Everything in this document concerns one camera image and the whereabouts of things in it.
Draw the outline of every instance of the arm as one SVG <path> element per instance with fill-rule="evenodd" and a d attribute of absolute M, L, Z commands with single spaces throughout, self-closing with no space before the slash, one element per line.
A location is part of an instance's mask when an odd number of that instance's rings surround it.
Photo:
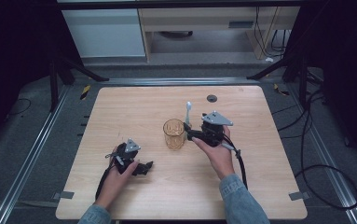
<path fill-rule="evenodd" d="M 108 211 L 112 209 L 113 203 L 120 191 L 125 187 L 129 178 L 131 177 L 132 172 L 138 165 L 138 161 L 134 161 L 126 169 L 125 173 L 122 175 L 119 173 L 116 167 L 113 167 L 108 174 L 108 177 L 103 183 L 102 190 L 96 202 L 79 220 L 79 224 L 108 224 L 111 223 L 111 215 Z"/>
<path fill-rule="evenodd" d="M 230 136 L 227 126 L 224 126 L 224 132 Z M 230 150 L 222 145 L 210 147 L 197 138 L 192 140 L 208 156 L 221 180 L 219 190 L 225 203 L 227 223 L 269 223 L 260 204 L 235 174 Z"/>
<path fill-rule="evenodd" d="M 227 223 L 269 223 L 260 204 L 237 175 L 226 176 L 219 185 Z"/>

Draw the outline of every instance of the aluminum rail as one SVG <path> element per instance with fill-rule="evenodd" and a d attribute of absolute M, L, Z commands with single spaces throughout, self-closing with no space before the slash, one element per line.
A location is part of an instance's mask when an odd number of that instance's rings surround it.
<path fill-rule="evenodd" d="M 297 91 L 291 85 L 288 85 L 288 88 L 290 89 L 290 92 L 293 93 L 292 95 L 295 102 L 300 105 L 297 97 Z M 298 108 L 300 113 L 302 113 L 303 108 L 301 106 L 299 106 Z M 312 127 L 309 129 L 309 138 L 311 139 L 311 142 L 313 143 L 321 159 L 321 162 L 325 165 L 330 165 L 335 168 L 338 168 L 335 160 L 329 153 L 329 150 L 327 149 L 325 143 L 321 138 L 320 133 L 318 132 L 314 124 L 312 124 Z M 351 206 L 355 204 L 356 199 L 354 197 L 354 194 L 351 192 L 350 185 L 347 183 L 346 179 L 341 174 L 334 172 L 330 169 L 327 169 L 326 173 L 328 174 L 329 180 L 332 183 L 341 203 L 344 206 Z M 351 210 L 347 210 L 346 214 L 352 224 L 357 224 L 357 206 Z"/>
<path fill-rule="evenodd" d="M 205 86 L 205 85 L 242 85 L 258 84 L 257 80 L 246 77 L 139 77 L 139 78 L 110 78 L 100 82 L 101 85 L 113 86 Z"/>
<path fill-rule="evenodd" d="M 16 202 L 21 195 L 21 191 L 24 188 L 24 185 L 27 182 L 30 173 L 32 172 L 34 165 L 42 151 L 42 148 L 45 142 L 48 139 L 49 133 L 53 127 L 53 124 L 56 121 L 56 118 L 59 116 L 62 109 L 62 105 L 65 102 L 67 92 L 70 90 L 69 86 L 63 86 L 62 93 L 60 95 L 59 103 L 56 109 L 53 112 L 50 112 L 47 120 L 44 123 L 39 135 L 36 137 L 35 142 L 24 161 L 19 173 L 17 174 L 12 186 L 10 187 L 7 195 L 0 204 L 0 223 L 6 223 L 9 218 L 10 213 L 12 212 Z"/>

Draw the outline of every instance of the metal bracket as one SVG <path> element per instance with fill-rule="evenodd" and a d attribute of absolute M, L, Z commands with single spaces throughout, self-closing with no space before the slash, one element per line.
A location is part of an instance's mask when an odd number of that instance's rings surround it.
<path fill-rule="evenodd" d="M 140 149 L 141 149 L 141 147 L 138 146 L 138 144 L 136 144 L 131 138 L 128 139 L 128 142 L 126 144 L 126 149 L 125 149 L 126 153 L 129 153 L 132 151 L 138 151 Z"/>
<path fill-rule="evenodd" d="M 212 113 L 202 117 L 201 119 L 211 124 L 233 126 L 232 121 L 225 118 L 216 111 L 213 111 Z"/>
<path fill-rule="evenodd" d="M 289 194 L 289 197 L 291 198 L 292 201 L 296 201 L 296 200 L 299 200 L 299 199 L 303 199 L 303 200 L 306 200 L 306 199 L 309 199 L 310 196 L 309 196 L 309 193 L 308 192 L 295 192 L 295 193 L 290 193 Z"/>
<path fill-rule="evenodd" d="M 59 200 L 59 199 L 73 199 L 74 197 L 74 193 L 73 192 L 69 192 L 69 191 L 62 191 L 61 193 L 59 192 L 55 192 L 52 196 L 53 200 Z"/>

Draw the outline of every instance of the black tripod leg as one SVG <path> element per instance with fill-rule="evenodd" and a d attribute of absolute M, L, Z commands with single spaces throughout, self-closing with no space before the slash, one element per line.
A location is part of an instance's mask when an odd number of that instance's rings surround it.
<path fill-rule="evenodd" d="M 267 67 L 265 70 L 261 71 L 260 73 L 247 77 L 247 79 L 254 79 L 258 80 L 262 77 L 265 77 L 266 75 L 270 74 L 272 71 L 288 65 L 293 59 L 295 58 L 294 54 L 289 54 L 288 56 L 284 56 L 281 60 L 277 61 L 276 63 L 272 64 L 271 66 Z"/>
<path fill-rule="evenodd" d="M 73 85 L 76 79 L 74 78 L 73 73 L 70 71 L 70 66 L 64 64 L 59 58 L 56 59 L 57 73 L 62 79 L 64 85 Z"/>
<path fill-rule="evenodd" d="M 109 78 L 106 78 L 106 77 L 100 77 L 92 72 L 90 72 L 88 69 L 86 69 L 85 67 L 79 65 L 79 64 L 76 64 L 74 63 L 73 61 L 67 59 L 67 58 L 64 58 L 64 57 L 60 57 L 60 60 L 62 61 L 62 63 L 66 63 L 72 67 L 74 67 L 76 70 L 78 70 L 79 72 L 85 74 L 86 76 L 88 77 L 91 77 L 93 78 L 94 80 L 100 82 L 100 81 L 109 81 Z"/>
<path fill-rule="evenodd" d="M 55 70 L 54 62 L 49 65 L 49 74 L 50 74 L 50 93 L 51 93 L 51 106 L 50 112 L 56 108 L 57 103 L 59 102 L 59 88 L 57 85 L 57 73 Z"/>

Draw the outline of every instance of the gray sleeve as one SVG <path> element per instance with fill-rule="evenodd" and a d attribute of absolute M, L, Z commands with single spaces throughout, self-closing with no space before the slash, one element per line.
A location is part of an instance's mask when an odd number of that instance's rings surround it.
<path fill-rule="evenodd" d="M 237 175 L 225 177 L 219 190 L 225 203 L 227 223 L 269 223 L 263 208 Z"/>

